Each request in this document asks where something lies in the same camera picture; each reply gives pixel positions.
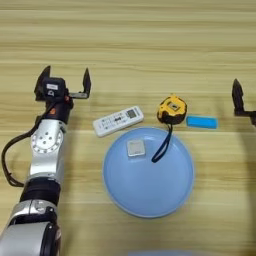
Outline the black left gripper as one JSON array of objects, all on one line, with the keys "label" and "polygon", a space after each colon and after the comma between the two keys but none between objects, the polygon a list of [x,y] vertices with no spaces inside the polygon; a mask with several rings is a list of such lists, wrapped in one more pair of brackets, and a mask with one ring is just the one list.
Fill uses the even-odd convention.
[{"label": "black left gripper", "polygon": [[[62,96],[53,96],[48,94],[43,95],[42,82],[44,78],[50,76],[50,71],[50,66],[47,66],[43,69],[43,71],[37,79],[34,94],[36,96],[36,100],[44,99],[44,101],[46,102],[46,110],[43,114],[44,119],[58,120],[67,124],[70,112],[74,106],[73,98],[69,95],[69,92],[65,91]],[[91,79],[89,69],[86,69],[83,77],[83,91],[79,93],[79,96],[82,99],[87,99],[90,97],[90,91]]]}]

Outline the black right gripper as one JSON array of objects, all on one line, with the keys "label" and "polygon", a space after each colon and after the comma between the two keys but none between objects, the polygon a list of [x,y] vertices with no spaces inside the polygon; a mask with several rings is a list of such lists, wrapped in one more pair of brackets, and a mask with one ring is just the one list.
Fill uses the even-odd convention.
[{"label": "black right gripper", "polygon": [[240,116],[246,113],[246,116],[250,118],[252,125],[256,126],[256,111],[245,112],[243,102],[243,90],[240,82],[237,79],[235,79],[233,82],[232,99],[234,104],[234,113]]}]

